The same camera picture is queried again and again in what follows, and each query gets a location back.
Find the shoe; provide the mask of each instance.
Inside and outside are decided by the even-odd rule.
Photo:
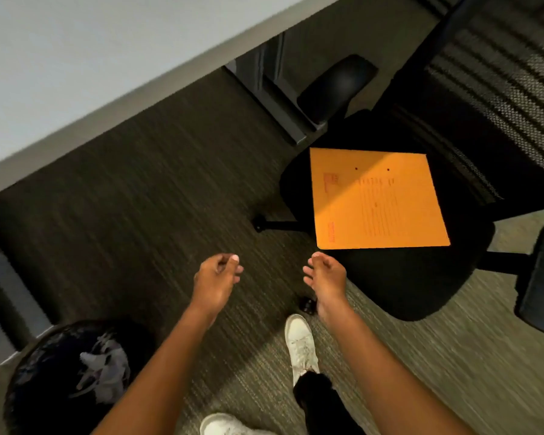
[[[293,314],[286,319],[284,337],[290,353],[293,386],[296,386],[296,382],[306,371],[320,373],[312,330],[306,319],[300,314]]]
[[[253,430],[230,414],[211,414],[203,419],[199,435],[276,435],[267,430]]]

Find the armrest support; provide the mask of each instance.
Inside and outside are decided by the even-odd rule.
[[[315,124],[327,121],[339,111],[344,117],[348,103],[357,95],[378,69],[359,55],[350,55],[326,70],[296,102]]]

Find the hand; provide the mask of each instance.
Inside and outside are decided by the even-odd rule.
[[[349,307],[345,295],[346,269],[332,256],[322,252],[314,252],[304,266],[304,281],[316,293],[317,309],[320,319],[330,329],[331,314],[335,310]]]
[[[213,323],[243,271],[238,255],[232,253],[219,253],[206,259],[194,276],[194,293],[189,307],[199,310]]]

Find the orange folder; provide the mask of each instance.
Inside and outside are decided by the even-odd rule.
[[[310,149],[320,249],[449,246],[425,154]]]

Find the person's left hand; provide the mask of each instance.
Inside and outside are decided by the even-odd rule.
[[[206,259],[194,276],[194,293],[189,306],[215,320],[243,271],[238,255],[232,253],[219,253]]]

